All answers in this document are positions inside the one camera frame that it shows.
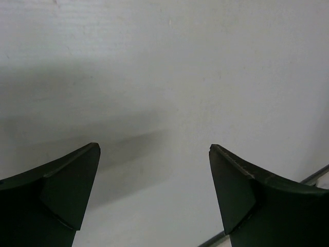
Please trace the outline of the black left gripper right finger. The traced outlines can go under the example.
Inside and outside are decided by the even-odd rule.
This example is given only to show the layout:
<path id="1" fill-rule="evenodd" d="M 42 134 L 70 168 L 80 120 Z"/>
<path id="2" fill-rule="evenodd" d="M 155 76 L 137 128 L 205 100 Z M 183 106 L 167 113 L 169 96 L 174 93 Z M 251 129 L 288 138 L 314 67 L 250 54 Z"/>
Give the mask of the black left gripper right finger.
<path id="1" fill-rule="evenodd" d="M 218 144 L 209 160 L 232 246 L 328 246 L 328 189 L 276 175 Z"/>

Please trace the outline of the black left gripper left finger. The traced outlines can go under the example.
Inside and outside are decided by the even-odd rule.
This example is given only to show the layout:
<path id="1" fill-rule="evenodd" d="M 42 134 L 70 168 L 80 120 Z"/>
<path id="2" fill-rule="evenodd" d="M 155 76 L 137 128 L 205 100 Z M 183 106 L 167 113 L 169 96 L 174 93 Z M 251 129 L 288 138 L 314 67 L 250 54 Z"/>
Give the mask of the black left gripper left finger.
<path id="1" fill-rule="evenodd" d="M 89 143 L 1 180 L 1 246 L 72 246 L 99 159 L 99 144 Z"/>

